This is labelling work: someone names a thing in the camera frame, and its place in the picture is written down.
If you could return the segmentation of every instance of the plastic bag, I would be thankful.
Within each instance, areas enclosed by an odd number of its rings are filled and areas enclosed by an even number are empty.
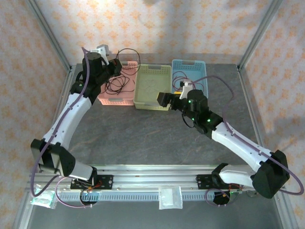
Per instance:
[[[181,187],[159,187],[159,209],[182,209]]]
[[[40,188],[36,188],[35,193],[40,192]],[[55,197],[55,190],[46,189],[40,196],[34,197],[31,201],[32,205],[38,205],[45,208],[55,209],[57,199]]]

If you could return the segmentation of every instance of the plastic basket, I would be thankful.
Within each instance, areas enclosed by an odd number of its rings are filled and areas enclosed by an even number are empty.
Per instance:
[[[188,79],[191,81],[199,80],[202,77],[206,76],[206,68],[205,68],[205,62],[204,61],[188,61],[188,60],[173,60],[172,61],[172,67],[173,67],[173,80],[176,76],[184,76],[184,74],[187,76]],[[208,81],[207,79],[199,81],[200,84],[195,84],[196,89],[203,90],[203,94],[208,97]],[[180,87],[180,80],[175,82],[175,86],[177,88]]]
[[[135,79],[136,79],[136,71],[138,63],[136,61],[127,61],[126,64],[122,62],[122,71],[126,77],[129,77],[129,82],[123,87],[123,91],[119,94],[107,94],[105,92],[105,85],[101,86],[101,94],[98,95],[98,99],[103,105],[118,105],[118,106],[132,106],[133,105],[133,97],[134,97],[134,89],[135,89]]]
[[[136,109],[168,111],[161,107],[157,97],[159,92],[172,91],[172,68],[169,65],[141,64],[134,92]]]

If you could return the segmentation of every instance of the pink plastic basket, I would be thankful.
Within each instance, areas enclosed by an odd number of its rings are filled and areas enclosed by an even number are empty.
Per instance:
[[[118,105],[118,106],[132,106],[133,97],[134,97],[134,88],[135,88],[135,79],[137,76],[137,67],[138,63],[136,61],[128,61],[127,64],[122,63],[122,72],[126,77],[130,78],[130,81],[123,87],[123,91],[132,91],[132,92],[121,92],[119,94],[107,94],[105,92],[105,85],[101,86],[101,92],[97,97],[103,105]]]

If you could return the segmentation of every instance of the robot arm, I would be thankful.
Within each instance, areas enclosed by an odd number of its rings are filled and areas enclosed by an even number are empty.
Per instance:
[[[235,183],[254,187],[262,196],[272,198],[289,179],[289,173],[262,154],[287,167],[285,154],[279,150],[273,153],[258,146],[210,111],[207,98],[201,90],[192,90],[190,82],[184,82],[182,86],[182,94],[159,93],[158,103],[163,107],[170,104],[172,110],[182,112],[183,119],[185,116],[192,119],[198,132],[229,148],[248,164],[239,167],[220,164],[212,173],[213,183],[216,186]]]
[[[62,113],[52,128],[43,136],[42,140],[34,139],[32,141],[31,149],[34,157],[37,157],[46,143],[51,139],[58,122],[61,121],[59,129],[39,161],[40,170],[64,177],[76,178],[86,185],[94,186],[97,183],[96,169],[76,161],[75,157],[68,152],[68,148],[76,127],[84,114],[92,106],[96,97],[101,93],[101,86],[111,77],[119,76],[122,65],[117,59],[105,61],[105,57],[103,58],[97,52],[89,52],[86,55],[89,60],[90,76],[84,75],[87,72],[87,65],[84,58],[82,60],[83,79],[76,79],[76,82],[71,87],[71,94],[68,97]],[[89,77],[89,81],[85,92],[71,109],[70,105],[80,95],[86,77]],[[70,111],[64,116],[67,109],[70,109]]]

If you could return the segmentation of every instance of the gray marble surface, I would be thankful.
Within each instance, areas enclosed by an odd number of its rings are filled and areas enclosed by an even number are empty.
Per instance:
[[[235,92],[227,112],[228,122],[255,141],[235,65],[207,64],[206,68],[207,75],[223,77]],[[208,79],[208,91],[210,109],[222,115],[222,108],[231,97],[229,90],[221,81]],[[77,127],[69,151],[77,160],[94,165],[245,164],[226,147],[188,128],[179,111],[103,106],[98,100]]]

